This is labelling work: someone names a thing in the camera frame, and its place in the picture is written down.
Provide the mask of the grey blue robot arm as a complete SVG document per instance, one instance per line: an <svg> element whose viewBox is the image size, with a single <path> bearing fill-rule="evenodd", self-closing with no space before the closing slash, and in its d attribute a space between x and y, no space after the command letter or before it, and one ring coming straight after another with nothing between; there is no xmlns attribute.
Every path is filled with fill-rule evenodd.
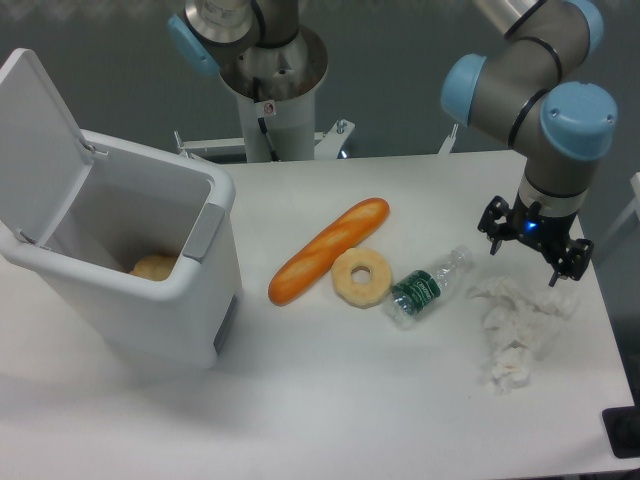
<svg viewBox="0 0 640 480"><path fill-rule="evenodd" d="M469 54L448 72L442 109L526 158L512 203L493 199L478 228L494 246L516 240L539 252L553 279L586 272L593 243L570 228L608 152L618 109L609 93L568 75L599 45L603 20L589 1L481 1L507 49ZM188 1L167 28L183 58L220 77L237 100L253 162L331 159L352 131L344 120L320 134L315 93L327 68L322 40L295 1Z"/></svg>

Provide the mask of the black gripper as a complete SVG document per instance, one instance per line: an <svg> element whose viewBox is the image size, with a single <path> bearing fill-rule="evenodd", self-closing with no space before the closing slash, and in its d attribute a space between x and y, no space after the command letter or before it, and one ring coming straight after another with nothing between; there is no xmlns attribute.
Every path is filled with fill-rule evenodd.
<svg viewBox="0 0 640 480"><path fill-rule="evenodd" d="M548 286L554 287L558 280L579 281L591 262L594 243L570 236L576 216L576 210L566 215L555 210L547 213L540 201L525 201L520 193L511 210L504 198L495 196L481 215L478 230L491 243L491 255L499 251L504 241L511 240L546 255L553 269Z"/></svg>

